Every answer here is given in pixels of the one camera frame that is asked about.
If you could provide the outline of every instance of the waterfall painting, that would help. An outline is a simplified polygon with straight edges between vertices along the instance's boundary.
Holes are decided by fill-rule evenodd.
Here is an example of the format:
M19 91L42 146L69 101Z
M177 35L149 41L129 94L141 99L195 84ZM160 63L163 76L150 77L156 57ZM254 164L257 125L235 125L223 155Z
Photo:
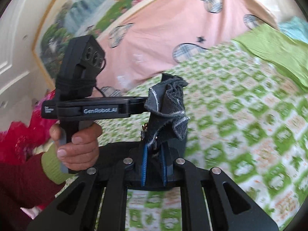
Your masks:
M33 52L54 87L70 39L96 38L142 0L53 0L38 29Z

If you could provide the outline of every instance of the lime green cloth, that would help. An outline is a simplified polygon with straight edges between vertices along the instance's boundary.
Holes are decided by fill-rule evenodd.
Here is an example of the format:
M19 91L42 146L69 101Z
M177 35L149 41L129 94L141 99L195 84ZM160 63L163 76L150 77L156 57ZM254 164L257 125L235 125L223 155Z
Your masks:
M42 155L41 163L46 176L58 185L64 183L68 178L73 176L61 172L60 161L56 156L54 145Z
M267 24L235 39L243 50L271 62L284 76L308 92L308 44L291 39Z

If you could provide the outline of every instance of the silver bolt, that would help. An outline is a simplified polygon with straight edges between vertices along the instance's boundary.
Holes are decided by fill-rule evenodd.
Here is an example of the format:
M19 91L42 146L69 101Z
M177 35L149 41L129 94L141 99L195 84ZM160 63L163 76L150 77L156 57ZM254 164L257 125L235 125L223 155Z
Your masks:
M132 158L125 158L124 160L123 160L123 162L125 163L125 164L132 164L133 163L133 159Z
M87 174L88 175L94 175L94 174L96 174L96 168L94 168L94 167L91 167L91 168L89 168L88 170L87 170Z
M185 160L183 159L183 158L178 158L178 159L176 159L176 161L175 161L177 164L179 164L179 165L183 165L184 163L185 163Z
M221 169L219 167L214 167L214 168L212 168L212 172L215 175L219 175L221 173Z

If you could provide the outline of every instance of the ribbed cuff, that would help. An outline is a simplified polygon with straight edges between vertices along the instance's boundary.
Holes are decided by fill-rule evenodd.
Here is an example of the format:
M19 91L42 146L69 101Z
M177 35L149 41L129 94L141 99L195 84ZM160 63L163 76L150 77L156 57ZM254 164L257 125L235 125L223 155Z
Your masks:
M73 176L61 172L61 163L56 156L54 144L42 155L41 163L46 176L57 185L64 183L68 178Z

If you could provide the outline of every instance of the person's arm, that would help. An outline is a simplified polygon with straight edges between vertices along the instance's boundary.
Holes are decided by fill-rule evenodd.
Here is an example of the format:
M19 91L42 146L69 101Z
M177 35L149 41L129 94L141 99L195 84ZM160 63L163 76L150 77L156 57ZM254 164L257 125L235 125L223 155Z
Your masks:
M0 187L20 207L32 208L51 199L70 177L60 170L60 160L72 170L84 170L93 166L98 158L97 138L101 127L93 124L73 136L73 143L57 147L60 128L54 125L50 135L56 145L48 152L30 158L21 166L0 164Z

